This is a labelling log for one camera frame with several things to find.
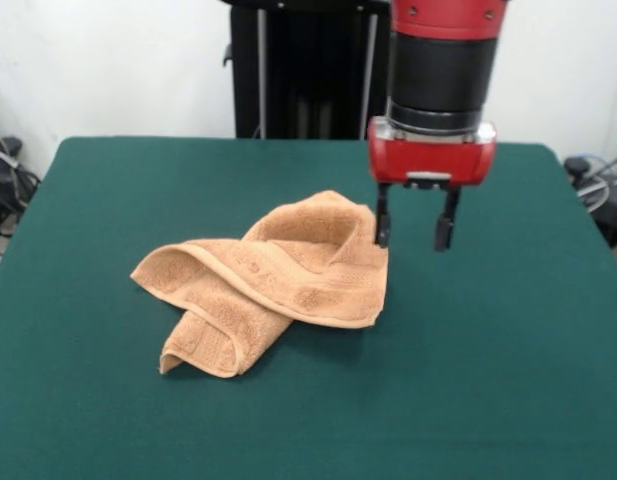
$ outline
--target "white wall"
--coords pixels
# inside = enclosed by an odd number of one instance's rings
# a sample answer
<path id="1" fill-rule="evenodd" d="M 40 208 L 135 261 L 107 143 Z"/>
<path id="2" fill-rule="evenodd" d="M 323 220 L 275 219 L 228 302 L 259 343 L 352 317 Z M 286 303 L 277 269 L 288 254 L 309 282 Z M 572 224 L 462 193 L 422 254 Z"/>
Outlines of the white wall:
<path id="1" fill-rule="evenodd" d="M 617 155 L 617 0 L 513 0 L 488 117 L 503 140 Z"/>
<path id="2" fill-rule="evenodd" d="M 44 173 L 72 135 L 234 134 L 218 0 L 0 0 L 0 133 Z M 502 140 L 617 154 L 617 0 L 513 0 L 487 117 Z"/>
<path id="3" fill-rule="evenodd" d="M 234 135 L 228 5 L 0 0 L 0 134 L 44 173 L 73 135 Z"/>

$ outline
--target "black cylindrical joint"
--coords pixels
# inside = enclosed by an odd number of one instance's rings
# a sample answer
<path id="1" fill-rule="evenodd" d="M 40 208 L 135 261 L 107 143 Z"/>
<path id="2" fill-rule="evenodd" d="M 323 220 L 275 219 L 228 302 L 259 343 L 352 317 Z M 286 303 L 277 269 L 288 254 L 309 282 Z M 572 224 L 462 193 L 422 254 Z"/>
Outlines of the black cylindrical joint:
<path id="1" fill-rule="evenodd" d="M 481 121 L 497 39 L 437 40 L 393 33 L 388 116 L 428 135 L 475 131 Z"/>

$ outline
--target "table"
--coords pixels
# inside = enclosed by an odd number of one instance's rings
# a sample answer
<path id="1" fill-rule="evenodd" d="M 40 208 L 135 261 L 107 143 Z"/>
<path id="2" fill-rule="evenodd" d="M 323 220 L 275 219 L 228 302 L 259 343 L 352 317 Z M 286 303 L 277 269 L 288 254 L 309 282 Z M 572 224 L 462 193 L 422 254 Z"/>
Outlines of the table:
<path id="1" fill-rule="evenodd" d="M 181 313 L 129 274 L 334 189 L 359 142 L 64 142 L 0 267 L 0 479 L 617 478 L 617 263 L 554 155 L 502 145 L 466 191 L 392 192 L 375 328 L 295 323 L 247 375 L 157 373 Z"/>

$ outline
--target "black bag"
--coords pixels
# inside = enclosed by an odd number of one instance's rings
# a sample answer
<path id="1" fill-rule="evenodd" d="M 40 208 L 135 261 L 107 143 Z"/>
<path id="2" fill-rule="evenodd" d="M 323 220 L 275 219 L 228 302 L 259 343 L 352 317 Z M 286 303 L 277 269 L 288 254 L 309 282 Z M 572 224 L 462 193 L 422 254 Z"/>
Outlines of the black bag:
<path id="1" fill-rule="evenodd" d="M 0 151 L 0 225 L 9 215 L 19 220 L 38 185 L 33 173 Z"/>

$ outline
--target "orange towel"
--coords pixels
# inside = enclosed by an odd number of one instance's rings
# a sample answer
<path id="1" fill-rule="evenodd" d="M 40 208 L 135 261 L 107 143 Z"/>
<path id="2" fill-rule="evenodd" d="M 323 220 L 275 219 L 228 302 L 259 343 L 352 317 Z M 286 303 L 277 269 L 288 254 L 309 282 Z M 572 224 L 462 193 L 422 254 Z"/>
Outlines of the orange towel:
<path id="1" fill-rule="evenodd" d="M 213 375 L 248 370 L 292 320 L 372 326 L 383 308 L 388 253 L 374 216 L 335 192 L 281 206 L 242 240 L 193 240 L 151 253 L 132 278 L 187 310 L 160 371 L 187 362 Z"/>

